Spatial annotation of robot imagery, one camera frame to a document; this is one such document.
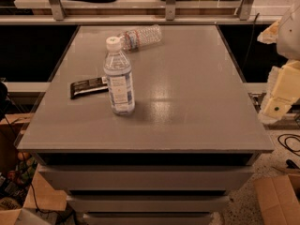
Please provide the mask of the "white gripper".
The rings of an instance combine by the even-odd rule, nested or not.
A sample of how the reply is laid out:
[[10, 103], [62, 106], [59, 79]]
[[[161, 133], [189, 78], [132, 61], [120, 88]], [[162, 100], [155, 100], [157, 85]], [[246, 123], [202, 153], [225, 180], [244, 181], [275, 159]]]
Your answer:
[[272, 67], [258, 114], [259, 120], [274, 124], [300, 99], [300, 0], [295, 0], [280, 21], [275, 21], [257, 37], [264, 44], [277, 43], [277, 53], [289, 60]]

